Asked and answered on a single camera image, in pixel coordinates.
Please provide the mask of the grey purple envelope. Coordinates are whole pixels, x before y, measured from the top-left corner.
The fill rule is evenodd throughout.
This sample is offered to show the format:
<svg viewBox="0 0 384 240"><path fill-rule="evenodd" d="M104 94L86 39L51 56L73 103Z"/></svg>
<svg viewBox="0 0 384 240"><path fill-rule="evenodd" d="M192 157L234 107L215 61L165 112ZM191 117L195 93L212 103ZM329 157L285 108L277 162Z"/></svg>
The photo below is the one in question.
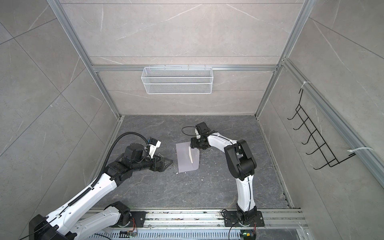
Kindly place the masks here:
<svg viewBox="0 0 384 240"><path fill-rule="evenodd" d="M200 164L200 150L192 149L193 165L189 158L190 142L176 144L178 169L180 173L195 171Z"/></svg>

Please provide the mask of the beige letter paper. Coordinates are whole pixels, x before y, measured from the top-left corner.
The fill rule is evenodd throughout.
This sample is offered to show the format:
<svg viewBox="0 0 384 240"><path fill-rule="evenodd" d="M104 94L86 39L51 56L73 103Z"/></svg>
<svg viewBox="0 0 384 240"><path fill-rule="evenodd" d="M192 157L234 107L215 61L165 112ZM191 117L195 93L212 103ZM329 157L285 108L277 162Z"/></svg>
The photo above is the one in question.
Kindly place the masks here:
<svg viewBox="0 0 384 240"><path fill-rule="evenodd" d="M190 158L190 161L191 161L191 164L193 165L193 156L192 156L192 148L189 146L189 158Z"/></svg>

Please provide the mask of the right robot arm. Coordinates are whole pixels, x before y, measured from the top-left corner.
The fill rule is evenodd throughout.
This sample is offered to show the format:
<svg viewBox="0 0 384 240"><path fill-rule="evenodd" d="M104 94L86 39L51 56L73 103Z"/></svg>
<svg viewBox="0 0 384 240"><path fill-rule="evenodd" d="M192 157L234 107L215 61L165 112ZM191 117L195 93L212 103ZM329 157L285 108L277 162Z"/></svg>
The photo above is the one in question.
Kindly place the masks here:
<svg viewBox="0 0 384 240"><path fill-rule="evenodd" d="M190 147L199 150L214 147L225 154L228 169L237 185L238 222L245 225L251 221L257 215L253 193L253 179L257 163L248 143L245 140L231 140L215 133L191 138Z"/></svg>

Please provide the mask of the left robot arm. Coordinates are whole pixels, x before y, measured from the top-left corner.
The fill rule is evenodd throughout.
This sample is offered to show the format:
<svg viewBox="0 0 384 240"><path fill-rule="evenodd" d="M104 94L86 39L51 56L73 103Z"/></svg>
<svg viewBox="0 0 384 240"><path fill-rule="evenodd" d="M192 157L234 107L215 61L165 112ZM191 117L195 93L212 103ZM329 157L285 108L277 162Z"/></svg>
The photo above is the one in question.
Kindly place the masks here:
<svg viewBox="0 0 384 240"><path fill-rule="evenodd" d="M102 212L88 218L88 212L105 195L112 192L133 172L151 170L163 172L173 161L155 155L159 144L148 145L149 155L140 160L145 148L131 144L114 162L108 164L102 175L82 192L46 216L37 215L29 222L29 240L84 240L112 226L135 227L131 210L120 201L108 205Z"/></svg>

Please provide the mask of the aluminium rail frame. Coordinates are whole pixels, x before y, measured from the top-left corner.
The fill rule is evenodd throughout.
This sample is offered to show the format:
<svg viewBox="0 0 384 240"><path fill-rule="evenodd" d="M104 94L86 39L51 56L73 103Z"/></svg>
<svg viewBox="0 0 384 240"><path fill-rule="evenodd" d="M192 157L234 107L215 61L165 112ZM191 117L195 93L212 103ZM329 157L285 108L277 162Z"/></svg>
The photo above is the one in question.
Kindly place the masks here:
<svg viewBox="0 0 384 240"><path fill-rule="evenodd" d="M221 210L132 210L145 211L146 219L140 230L228 229ZM308 229L300 209L261 209L265 226L257 229ZM254 227L235 227L252 230Z"/></svg>

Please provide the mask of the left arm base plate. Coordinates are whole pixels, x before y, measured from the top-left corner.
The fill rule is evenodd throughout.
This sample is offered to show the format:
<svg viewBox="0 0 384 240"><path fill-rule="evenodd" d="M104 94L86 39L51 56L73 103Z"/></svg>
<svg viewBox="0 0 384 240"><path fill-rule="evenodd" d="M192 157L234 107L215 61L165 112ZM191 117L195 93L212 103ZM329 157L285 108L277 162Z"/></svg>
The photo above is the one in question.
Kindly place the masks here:
<svg viewBox="0 0 384 240"><path fill-rule="evenodd" d="M147 212L145 211L133 211L130 212L130 218L129 218L129 224L126 226L127 228L133 228L134 223L136 225L136 228L143 228L145 219L146 219Z"/></svg>

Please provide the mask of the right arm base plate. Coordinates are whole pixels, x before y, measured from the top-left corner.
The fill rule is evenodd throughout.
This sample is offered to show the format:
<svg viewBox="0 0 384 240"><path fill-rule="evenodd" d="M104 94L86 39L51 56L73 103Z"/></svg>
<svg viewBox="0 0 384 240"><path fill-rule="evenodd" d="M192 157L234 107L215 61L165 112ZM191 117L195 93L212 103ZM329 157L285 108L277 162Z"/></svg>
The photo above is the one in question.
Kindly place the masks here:
<svg viewBox="0 0 384 240"><path fill-rule="evenodd" d="M264 227L264 217L262 212L256 211L250 216L241 216L237 211L222 210L221 215L226 227Z"/></svg>

